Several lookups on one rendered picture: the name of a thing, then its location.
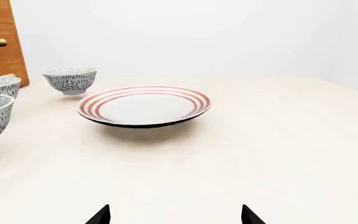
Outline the red striped white plate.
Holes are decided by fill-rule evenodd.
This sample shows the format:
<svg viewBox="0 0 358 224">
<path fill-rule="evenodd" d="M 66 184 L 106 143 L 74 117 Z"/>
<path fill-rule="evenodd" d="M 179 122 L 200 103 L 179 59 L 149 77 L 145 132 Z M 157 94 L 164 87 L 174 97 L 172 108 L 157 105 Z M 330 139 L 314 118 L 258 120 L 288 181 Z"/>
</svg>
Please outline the red striped white plate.
<svg viewBox="0 0 358 224">
<path fill-rule="evenodd" d="M 99 124 L 120 128 L 159 128 L 183 123 L 207 112 L 204 93 L 174 86 L 124 87 L 86 96 L 79 115 Z"/>
</svg>

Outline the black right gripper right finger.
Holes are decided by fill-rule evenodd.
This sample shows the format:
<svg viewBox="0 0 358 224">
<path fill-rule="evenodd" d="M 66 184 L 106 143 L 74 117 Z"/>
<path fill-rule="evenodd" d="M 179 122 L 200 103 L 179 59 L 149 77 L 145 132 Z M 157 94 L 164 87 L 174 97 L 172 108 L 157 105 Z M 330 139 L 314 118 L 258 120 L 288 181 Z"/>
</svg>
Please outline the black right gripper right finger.
<svg viewBox="0 0 358 224">
<path fill-rule="evenodd" d="M 242 224 L 265 224 L 247 205 L 242 205 Z"/>
</svg>

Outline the wooden drawer cabinet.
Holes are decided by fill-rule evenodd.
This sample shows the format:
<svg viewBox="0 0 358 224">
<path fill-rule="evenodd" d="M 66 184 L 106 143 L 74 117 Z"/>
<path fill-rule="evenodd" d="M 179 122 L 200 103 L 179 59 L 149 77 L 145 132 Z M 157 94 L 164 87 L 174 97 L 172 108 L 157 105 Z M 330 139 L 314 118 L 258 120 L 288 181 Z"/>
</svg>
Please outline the wooden drawer cabinet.
<svg viewBox="0 0 358 224">
<path fill-rule="evenodd" d="M 0 0 L 0 39 L 7 41 L 6 46 L 0 47 L 0 76 L 13 73 L 21 79 L 21 87 L 29 85 L 10 0 Z"/>
</svg>

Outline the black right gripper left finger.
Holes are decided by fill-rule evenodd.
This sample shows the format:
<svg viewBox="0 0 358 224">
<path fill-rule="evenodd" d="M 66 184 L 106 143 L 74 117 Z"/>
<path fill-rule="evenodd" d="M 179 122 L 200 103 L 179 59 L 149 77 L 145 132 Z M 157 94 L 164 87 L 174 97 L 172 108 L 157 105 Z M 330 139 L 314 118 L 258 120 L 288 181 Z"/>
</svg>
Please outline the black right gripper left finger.
<svg viewBox="0 0 358 224">
<path fill-rule="evenodd" d="M 94 216 L 92 216 L 85 224 L 110 224 L 111 214 L 109 205 L 105 205 Z"/>
</svg>

